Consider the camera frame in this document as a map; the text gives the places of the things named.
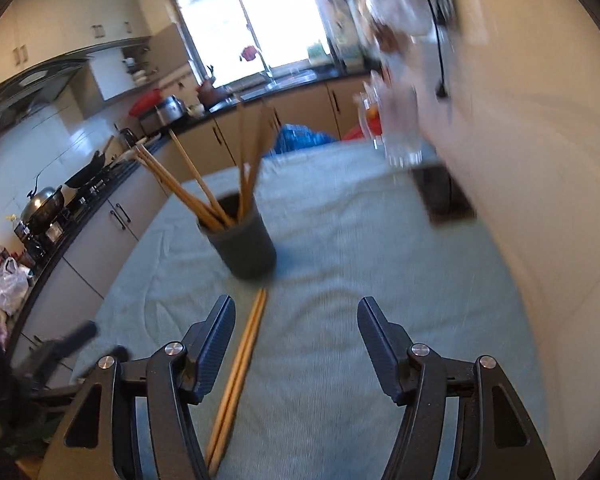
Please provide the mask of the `beige lower kitchen cabinets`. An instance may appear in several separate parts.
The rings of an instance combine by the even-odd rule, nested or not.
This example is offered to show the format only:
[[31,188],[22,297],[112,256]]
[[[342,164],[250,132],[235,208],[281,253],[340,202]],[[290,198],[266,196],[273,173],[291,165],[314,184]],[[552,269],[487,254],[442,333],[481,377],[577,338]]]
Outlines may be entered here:
[[[216,106],[176,131],[182,148],[201,174],[234,167],[240,142],[257,131],[260,107],[273,107],[276,122],[302,125],[342,139],[356,124],[354,95],[365,74],[317,77],[312,73],[251,91],[238,110],[234,102]],[[10,362],[20,363],[39,342],[91,318],[114,279],[170,193],[135,162],[108,170],[94,191],[76,201],[76,213],[35,272],[6,344]]]

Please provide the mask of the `silver rice cooker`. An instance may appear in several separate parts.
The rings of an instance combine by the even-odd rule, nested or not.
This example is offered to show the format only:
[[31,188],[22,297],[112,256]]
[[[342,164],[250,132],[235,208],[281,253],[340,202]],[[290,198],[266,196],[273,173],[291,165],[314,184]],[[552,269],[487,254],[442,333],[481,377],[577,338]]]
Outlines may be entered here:
[[187,115],[187,107],[177,96],[168,96],[152,109],[159,128],[177,122]]

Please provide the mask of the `upper wall cabinets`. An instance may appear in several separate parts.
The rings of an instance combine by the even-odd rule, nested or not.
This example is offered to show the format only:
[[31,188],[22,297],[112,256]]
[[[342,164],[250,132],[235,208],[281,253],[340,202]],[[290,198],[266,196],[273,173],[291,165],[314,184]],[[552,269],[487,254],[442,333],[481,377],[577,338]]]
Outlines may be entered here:
[[12,0],[0,17],[0,83],[51,58],[148,35],[138,0]]

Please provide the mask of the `teal towel table cover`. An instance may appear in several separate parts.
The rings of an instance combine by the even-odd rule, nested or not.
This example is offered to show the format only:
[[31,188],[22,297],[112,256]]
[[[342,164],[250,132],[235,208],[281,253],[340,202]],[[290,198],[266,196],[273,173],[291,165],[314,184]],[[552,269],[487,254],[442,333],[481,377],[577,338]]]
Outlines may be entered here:
[[220,477],[377,479],[402,410],[382,392],[358,331],[358,300],[372,296],[440,356],[494,356],[536,429],[547,430],[526,309],[481,222],[433,226],[411,177],[362,142],[267,159],[256,201],[277,252],[270,275],[235,278],[170,198],[109,289],[78,369],[114,346],[150,356],[224,294],[244,326],[263,287],[268,303]]

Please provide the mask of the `range hood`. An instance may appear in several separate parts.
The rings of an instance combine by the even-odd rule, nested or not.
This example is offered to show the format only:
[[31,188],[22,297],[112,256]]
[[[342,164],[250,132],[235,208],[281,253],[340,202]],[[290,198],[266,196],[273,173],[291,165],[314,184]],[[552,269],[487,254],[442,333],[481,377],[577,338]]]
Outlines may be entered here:
[[23,119],[52,104],[87,63],[86,56],[53,58],[1,82],[0,137]]

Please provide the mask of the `dark red pot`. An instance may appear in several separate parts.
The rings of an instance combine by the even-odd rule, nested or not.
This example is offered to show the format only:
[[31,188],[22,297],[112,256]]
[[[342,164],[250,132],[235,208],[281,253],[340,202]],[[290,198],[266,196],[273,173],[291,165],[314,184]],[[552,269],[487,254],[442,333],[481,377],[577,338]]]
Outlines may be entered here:
[[206,109],[214,107],[225,101],[228,97],[227,91],[223,88],[215,88],[214,79],[207,78],[196,88],[199,103]]

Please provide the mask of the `white plastic bag on counter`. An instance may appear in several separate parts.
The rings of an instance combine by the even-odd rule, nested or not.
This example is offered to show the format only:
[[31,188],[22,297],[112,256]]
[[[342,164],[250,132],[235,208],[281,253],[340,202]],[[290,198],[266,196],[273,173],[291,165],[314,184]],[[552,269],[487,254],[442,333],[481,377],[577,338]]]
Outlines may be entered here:
[[29,269],[12,257],[0,267],[0,310],[9,316],[22,307],[29,290]]

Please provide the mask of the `clear glass cup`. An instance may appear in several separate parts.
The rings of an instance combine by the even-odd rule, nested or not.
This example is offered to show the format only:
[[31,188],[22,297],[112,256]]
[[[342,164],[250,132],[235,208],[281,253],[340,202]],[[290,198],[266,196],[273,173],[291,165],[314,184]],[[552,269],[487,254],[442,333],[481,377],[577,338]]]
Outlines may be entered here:
[[400,168],[419,165],[422,162],[422,136],[415,87],[404,79],[388,84],[377,77],[374,88],[387,162]]

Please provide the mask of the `dark phone on table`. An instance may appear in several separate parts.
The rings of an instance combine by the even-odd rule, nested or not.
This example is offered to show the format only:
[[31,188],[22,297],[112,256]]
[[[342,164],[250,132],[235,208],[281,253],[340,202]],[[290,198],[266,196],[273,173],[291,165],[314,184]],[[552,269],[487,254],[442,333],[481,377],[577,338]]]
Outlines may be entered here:
[[411,176],[434,226],[476,218],[474,207],[444,165],[418,166],[411,170]]

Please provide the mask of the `dark chopstick in cup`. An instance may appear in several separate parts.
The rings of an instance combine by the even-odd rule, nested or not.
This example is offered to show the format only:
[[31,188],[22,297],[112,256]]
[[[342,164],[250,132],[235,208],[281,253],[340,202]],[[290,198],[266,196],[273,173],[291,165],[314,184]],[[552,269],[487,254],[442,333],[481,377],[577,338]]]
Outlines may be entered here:
[[238,113],[238,140],[239,140],[239,200],[238,200],[238,211],[237,220],[240,221],[244,218],[244,192],[246,189],[246,174],[245,174],[245,143],[244,143],[244,127],[245,127],[245,116],[244,116],[244,101],[241,96],[237,97],[237,113]]
[[254,188],[259,177],[260,166],[264,156],[272,150],[277,138],[277,122],[275,110],[272,106],[263,103],[260,107],[257,134],[254,141],[248,146],[247,175],[242,187],[242,216],[251,210]]

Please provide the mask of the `kitchen faucet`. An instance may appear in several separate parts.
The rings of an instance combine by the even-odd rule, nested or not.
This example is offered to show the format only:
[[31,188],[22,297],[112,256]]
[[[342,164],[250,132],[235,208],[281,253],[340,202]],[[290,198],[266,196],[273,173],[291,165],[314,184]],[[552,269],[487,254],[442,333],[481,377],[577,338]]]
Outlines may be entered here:
[[263,66],[263,77],[268,81],[268,82],[273,82],[274,81],[274,75],[272,72],[272,68],[271,66],[268,65],[268,62],[266,62],[265,56],[262,53],[262,51],[260,49],[257,50],[257,55],[260,58],[260,61],[262,63]]

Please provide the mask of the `blue plastic bag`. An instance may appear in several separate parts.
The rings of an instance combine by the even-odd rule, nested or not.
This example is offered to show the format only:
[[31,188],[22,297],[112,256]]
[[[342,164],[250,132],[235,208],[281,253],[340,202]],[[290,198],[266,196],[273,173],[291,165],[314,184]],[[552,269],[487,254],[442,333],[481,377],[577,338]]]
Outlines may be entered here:
[[335,142],[337,139],[326,132],[316,132],[302,125],[287,124],[280,127],[271,154],[281,155]]

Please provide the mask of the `red stool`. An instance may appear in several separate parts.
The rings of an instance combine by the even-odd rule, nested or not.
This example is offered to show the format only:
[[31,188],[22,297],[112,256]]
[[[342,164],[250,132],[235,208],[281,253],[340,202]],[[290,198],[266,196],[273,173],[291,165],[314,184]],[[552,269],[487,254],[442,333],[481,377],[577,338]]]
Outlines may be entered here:
[[360,119],[358,124],[342,137],[342,140],[352,141],[363,138],[380,138],[381,135],[382,128],[378,106],[372,104],[367,110],[364,110],[364,118]]

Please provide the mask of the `steel pot with lid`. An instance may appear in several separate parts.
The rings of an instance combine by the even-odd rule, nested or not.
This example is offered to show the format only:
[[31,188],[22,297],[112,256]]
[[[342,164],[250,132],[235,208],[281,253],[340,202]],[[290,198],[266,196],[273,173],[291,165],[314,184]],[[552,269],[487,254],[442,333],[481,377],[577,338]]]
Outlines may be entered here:
[[58,188],[48,186],[30,197],[20,218],[30,231],[45,230],[55,221],[64,207],[65,196],[62,194],[62,186]]

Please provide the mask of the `black chopstick holder cup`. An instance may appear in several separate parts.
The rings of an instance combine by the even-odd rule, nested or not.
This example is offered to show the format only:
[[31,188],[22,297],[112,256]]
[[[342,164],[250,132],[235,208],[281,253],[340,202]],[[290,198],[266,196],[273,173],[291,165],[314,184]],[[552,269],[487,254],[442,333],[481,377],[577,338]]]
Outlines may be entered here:
[[236,278],[256,280],[275,268],[276,249],[256,202],[242,220],[224,231],[210,231],[202,221],[198,228]]

